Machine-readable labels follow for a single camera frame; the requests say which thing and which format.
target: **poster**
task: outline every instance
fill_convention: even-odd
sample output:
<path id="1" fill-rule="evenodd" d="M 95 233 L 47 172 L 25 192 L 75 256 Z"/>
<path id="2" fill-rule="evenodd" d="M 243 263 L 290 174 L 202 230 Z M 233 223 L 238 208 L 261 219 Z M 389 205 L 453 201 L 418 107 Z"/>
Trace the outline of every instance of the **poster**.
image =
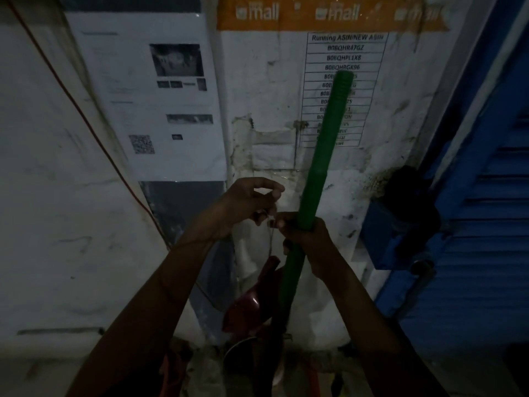
<path id="1" fill-rule="evenodd" d="M 137 180 L 224 181 L 202 14 L 67 12 L 96 96 Z"/>

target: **orange banner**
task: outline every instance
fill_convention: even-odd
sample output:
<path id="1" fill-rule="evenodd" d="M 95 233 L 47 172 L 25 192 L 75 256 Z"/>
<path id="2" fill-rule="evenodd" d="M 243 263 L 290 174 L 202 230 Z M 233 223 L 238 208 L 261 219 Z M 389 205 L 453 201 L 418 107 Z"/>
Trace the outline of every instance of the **orange banner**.
<path id="1" fill-rule="evenodd" d="M 443 5 L 424 0 L 219 0 L 220 31 L 440 32 Z"/>

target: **red cable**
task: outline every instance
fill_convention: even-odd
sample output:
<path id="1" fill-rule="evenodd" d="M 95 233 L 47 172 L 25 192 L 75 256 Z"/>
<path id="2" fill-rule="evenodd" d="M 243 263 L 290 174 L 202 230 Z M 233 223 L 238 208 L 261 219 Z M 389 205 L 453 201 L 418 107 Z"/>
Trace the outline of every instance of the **red cable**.
<path id="1" fill-rule="evenodd" d="M 130 187 L 130 185 L 127 183 L 127 181 L 125 180 L 125 177 L 123 177 L 122 173 L 120 172 L 119 168 L 116 166 L 116 163 L 114 162 L 114 160 L 112 160 L 112 157 L 110 156 L 110 154 L 107 152 L 107 150 L 105 149 L 105 147 L 103 146 L 101 140 L 99 139 L 99 137 L 97 136 L 96 132 L 94 131 L 94 128 L 91 126 L 90 122 L 88 121 L 88 118 L 86 118 L 86 115 L 85 113 L 83 113 L 83 110 L 81 110 L 81 108 L 79 107 L 79 105 L 77 104 L 77 102 L 75 101 L 75 99 L 73 98 L 73 96 L 71 95 L 71 93 L 69 92 L 69 90 L 66 88 L 66 86 L 64 85 L 63 81 L 59 78 L 59 75 L 57 75 L 57 72 L 55 70 L 55 68 L 53 68 L 53 65 L 51 64 L 50 60 L 48 59 L 48 57 L 46 57 L 46 54 L 44 53 L 44 51 L 42 50 L 42 47 L 39 45 L 39 43 L 37 42 L 35 36 L 33 35 L 33 33 L 31 32 L 31 29 L 29 28 L 29 26 L 26 24 L 26 22 L 24 21 L 24 19 L 22 18 L 22 16 L 20 15 L 20 13 L 18 12 L 17 8 L 15 7 L 15 5 L 11 2 L 11 0 L 5 0 L 7 2 L 7 6 L 10 8 L 11 12 L 14 14 L 14 16 L 18 19 L 18 22 L 21 24 L 21 26 L 24 28 L 24 30 L 26 31 L 26 33 L 28 34 L 31 42 L 33 43 L 33 45 L 35 46 L 35 48 L 37 49 L 37 51 L 39 52 L 40 54 L 40 57 L 42 57 L 42 59 L 44 60 L 44 63 L 48 66 L 48 68 L 50 69 L 50 72 L 52 73 L 53 77 L 55 78 L 55 80 L 57 81 L 57 83 L 59 84 L 59 86 L 61 86 L 61 89 L 63 90 L 64 94 L 66 94 L 66 96 L 68 97 L 68 99 L 70 99 L 71 103 L 74 105 L 74 107 L 76 108 L 77 112 L 79 113 L 79 115 L 81 116 L 81 118 L 83 119 L 83 121 L 85 122 L 86 126 L 88 127 L 88 129 L 90 130 L 90 133 L 92 134 L 92 136 L 94 137 L 94 139 L 96 140 L 97 144 L 99 145 L 99 147 L 101 148 L 102 152 L 105 154 L 106 158 L 109 160 L 110 164 L 112 165 L 112 167 L 114 167 L 114 170 L 116 171 L 117 175 L 119 176 L 120 180 L 122 181 L 122 183 L 125 185 L 125 187 L 129 190 L 130 194 L 132 195 L 132 197 L 136 200 L 136 202 L 138 202 L 138 204 L 142 207 L 143 210 L 145 210 L 147 212 L 147 214 L 149 215 L 149 217 L 151 218 L 152 222 L 155 224 L 156 226 L 156 229 L 158 231 L 158 233 L 160 234 L 160 236 L 162 237 L 162 240 L 164 241 L 167 249 L 170 249 L 170 245 L 169 243 L 167 242 L 167 240 L 165 239 L 165 237 L 163 236 L 163 233 L 162 233 L 162 230 L 161 228 L 158 226 L 158 223 L 156 222 L 156 219 L 155 217 L 152 215 L 151 211 L 149 210 L 148 207 L 146 207 L 141 200 L 139 200 L 139 198 L 136 196 L 136 194 L 134 193 L 134 191 L 132 190 L 132 188 Z"/>

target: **green pole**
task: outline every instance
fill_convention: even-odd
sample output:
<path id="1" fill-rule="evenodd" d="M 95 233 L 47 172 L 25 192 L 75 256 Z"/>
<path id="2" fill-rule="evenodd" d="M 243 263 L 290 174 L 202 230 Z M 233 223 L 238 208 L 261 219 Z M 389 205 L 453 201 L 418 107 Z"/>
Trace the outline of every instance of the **green pole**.
<path id="1" fill-rule="evenodd" d="M 338 71 L 334 76 L 331 95 L 323 116 L 320 136 L 318 136 L 316 142 L 311 168 L 308 171 L 307 183 L 299 205 L 296 224 L 300 230 L 309 231 L 312 228 L 314 217 L 316 217 L 316 210 L 318 209 L 323 186 L 327 178 L 327 170 L 336 144 L 336 137 L 342 123 L 343 114 L 346 112 L 347 98 L 353 78 L 354 74 L 349 71 Z M 281 318 L 288 318 L 304 261 L 305 253 L 303 249 L 298 244 L 294 244 L 288 253 L 279 287 L 279 312 Z"/>

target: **table of codes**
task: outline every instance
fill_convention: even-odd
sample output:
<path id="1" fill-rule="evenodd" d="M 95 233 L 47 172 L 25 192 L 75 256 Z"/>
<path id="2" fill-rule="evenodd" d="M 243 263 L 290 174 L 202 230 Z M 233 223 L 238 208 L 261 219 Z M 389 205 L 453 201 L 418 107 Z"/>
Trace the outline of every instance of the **table of codes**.
<path id="1" fill-rule="evenodd" d="M 339 70 L 352 71 L 354 80 L 336 146 L 360 145 L 387 38 L 387 33 L 308 33 L 301 147 L 316 146 L 334 74 Z"/>

